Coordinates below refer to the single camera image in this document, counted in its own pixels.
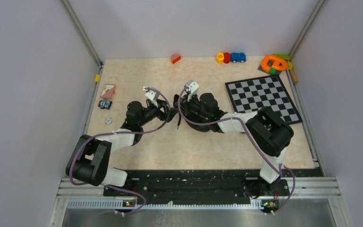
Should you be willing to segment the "black shoelace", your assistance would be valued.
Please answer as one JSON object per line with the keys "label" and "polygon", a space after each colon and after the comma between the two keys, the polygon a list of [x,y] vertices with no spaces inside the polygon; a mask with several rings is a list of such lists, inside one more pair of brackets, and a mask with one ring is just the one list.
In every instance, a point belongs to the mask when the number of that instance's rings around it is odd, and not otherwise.
{"label": "black shoelace", "polygon": [[182,117],[180,116],[179,109],[178,109],[178,100],[179,95],[175,94],[173,97],[172,107],[170,108],[170,116],[168,117],[167,122],[171,122],[175,117],[177,119],[177,129],[179,129],[179,126],[181,124]]}

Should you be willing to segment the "black canvas sneaker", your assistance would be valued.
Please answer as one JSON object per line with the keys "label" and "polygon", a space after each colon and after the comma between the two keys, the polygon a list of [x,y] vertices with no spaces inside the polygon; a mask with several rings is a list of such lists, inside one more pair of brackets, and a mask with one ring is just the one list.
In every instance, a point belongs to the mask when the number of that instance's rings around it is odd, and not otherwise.
{"label": "black canvas sneaker", "polygon": [[199,132],[216,132],[216,133],[222,133],[222,130],[218,126],[217,123],[209,125],[208,123],[216,122],[220,120],[222,116],[227,114],[227,112],[224,112],[223,110],[220,110],[217,108],[215,111],[193,111],[189,110],[188,108],[183,108],[182,113],[188,119],[189,121],[186,121],[186,123],[194,130],[197,130]]}

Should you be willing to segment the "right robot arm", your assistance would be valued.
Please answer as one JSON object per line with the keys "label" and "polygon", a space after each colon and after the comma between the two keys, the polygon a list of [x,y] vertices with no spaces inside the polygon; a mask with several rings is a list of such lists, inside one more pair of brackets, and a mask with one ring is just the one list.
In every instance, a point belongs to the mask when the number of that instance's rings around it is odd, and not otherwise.
{"label": "right robot arm", "polygon": [[219,108],[212,93],[198,96],[190,92],[174,95],[173,106],[179,111],[179,118],[197,131],[245,133],[263,159],[259,191],[271,195],[277,189],[284,155],[294,131],[270,107],[252,113],[228,113]]}

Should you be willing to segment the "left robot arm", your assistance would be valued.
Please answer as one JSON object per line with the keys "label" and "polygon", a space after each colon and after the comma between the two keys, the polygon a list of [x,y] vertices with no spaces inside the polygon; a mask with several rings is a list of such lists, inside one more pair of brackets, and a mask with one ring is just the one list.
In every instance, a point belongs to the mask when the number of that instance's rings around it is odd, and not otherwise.
{"label": "left robot arm", "polygon": [[122,126],[110,133],[95,136],[82,135],[66,166],[66,175],[73,184],[93,186],[113,185],[120,195],[131,193],[133,183],[127,179],[128,174],[120,169],[110,167],[109,159],[113,152],[131,147],[139,143],[146,132],[143,126],[157,118],[168,123],[176,115],[177,110],[171,108],[164,100],[133,101],[127,105],[126,118]]}

